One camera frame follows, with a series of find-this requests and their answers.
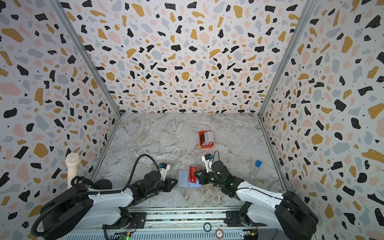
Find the red credit card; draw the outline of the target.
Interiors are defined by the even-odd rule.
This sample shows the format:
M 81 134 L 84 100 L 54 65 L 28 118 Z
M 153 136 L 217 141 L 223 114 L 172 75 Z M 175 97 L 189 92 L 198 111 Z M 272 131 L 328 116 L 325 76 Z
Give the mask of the red credit card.
M 196 184 L 197 177 L 195 176 L 195 172 L 197 172 L 197 167 L 190 166 L 189 169 L 189 183 Z

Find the beige leather card holder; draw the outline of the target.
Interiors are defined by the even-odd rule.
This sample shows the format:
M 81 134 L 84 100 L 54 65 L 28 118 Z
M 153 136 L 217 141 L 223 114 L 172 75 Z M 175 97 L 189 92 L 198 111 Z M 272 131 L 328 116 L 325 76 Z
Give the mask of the beige leather card holder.
M 189 181 L 189 171 L 179 170 L 178 172 L 178 187 L 180 188 L 200 188 L 199 180 L 196 183 L 191 183 Z

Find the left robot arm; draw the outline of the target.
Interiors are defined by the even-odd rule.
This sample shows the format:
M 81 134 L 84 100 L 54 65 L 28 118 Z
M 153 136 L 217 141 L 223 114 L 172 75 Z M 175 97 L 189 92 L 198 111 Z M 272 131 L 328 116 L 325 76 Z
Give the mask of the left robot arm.
M 157 196 L 169 193 L 176 179 L 168 178 L 161 170 L 151 171 L 142 180 L 118 190 L 89 189 L 76 184 L 45 204 L 31 227 L 31 235 L 45 240 L 57 240 L 74 229 L 99 225 L 128 225 L 128 211 Z

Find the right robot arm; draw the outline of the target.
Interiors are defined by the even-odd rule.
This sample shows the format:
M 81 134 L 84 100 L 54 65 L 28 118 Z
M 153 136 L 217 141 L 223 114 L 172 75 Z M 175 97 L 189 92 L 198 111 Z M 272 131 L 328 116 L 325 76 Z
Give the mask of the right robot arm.
M 227 197 L 244 203 L 239 210 L 226 213 L 225 224 L 229 227 L 264 224 L 284 232 L 290 240 L 310 240 L 317 231 L 318 217 L 292 191 L 281 194 L 253 186 L 232 175 L 221 161 L 194 176 L 201 185 L 212 184 Z

